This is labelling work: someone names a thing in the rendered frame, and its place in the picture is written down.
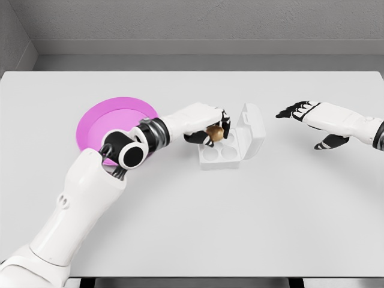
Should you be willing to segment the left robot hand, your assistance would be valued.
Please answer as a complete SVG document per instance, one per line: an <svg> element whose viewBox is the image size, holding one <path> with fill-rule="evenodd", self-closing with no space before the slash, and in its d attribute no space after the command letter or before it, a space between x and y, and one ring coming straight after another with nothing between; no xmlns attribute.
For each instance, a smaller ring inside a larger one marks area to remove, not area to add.
<svg viewBox="0 0 384 288"><path fill-rule="evenodd" d="M188 143L213 147L214 141L206 129L215 125L223 129L223 138L227 139L231 120L225 110L202 103L192 104L187 107L184 140Z"/></svg>

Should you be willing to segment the brown egg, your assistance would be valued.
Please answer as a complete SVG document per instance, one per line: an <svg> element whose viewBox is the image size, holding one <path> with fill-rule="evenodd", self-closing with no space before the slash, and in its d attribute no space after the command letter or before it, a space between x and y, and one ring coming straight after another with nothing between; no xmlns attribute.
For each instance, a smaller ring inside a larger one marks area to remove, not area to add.
<svg viewBox="0 0 384 288"><path fill-rule="evenodd" d="M224 128L219 125L208 127L206 133L212 142L219 142L224 139Z"/></svg>

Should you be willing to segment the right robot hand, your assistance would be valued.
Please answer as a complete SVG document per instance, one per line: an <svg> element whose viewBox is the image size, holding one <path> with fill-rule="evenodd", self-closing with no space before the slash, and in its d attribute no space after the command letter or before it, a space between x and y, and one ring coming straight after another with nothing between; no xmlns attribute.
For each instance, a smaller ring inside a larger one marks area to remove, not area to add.
<svg viewBox="0 0 384 288"><path fill-rule="evenodd" d="M314 146L315 150L334 149L350 139L351 124L346 121L353 112L330 103L300 101L280 111L275 117L292 118L329 134Z"/></svg>

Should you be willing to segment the white egg box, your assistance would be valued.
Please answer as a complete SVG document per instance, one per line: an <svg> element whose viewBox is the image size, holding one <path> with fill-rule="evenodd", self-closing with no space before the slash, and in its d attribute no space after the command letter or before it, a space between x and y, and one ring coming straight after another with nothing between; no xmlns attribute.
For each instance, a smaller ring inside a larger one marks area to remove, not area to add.
<svg viewBox="0 0 384 288"><path fill-rule="evenodd" d="M260 109L245 103L237 125L230 129L227 139L210 148L198 147L199 164L202 170L237 169L242 160L255 156L266 137Z"/></svg>

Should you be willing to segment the pink round plate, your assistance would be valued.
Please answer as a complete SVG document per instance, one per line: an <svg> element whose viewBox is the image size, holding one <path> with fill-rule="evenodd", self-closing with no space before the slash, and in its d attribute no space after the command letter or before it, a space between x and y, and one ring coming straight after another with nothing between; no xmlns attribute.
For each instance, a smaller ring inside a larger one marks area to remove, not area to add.
<svg viewBox="0 0 384 288"><path fill-rule="evenodd" d="M141 165L160 145L156 110L132 97L104 100L90 108L76 130L81 150L75 164L100 169L103 163L131 170Z"/></svg>

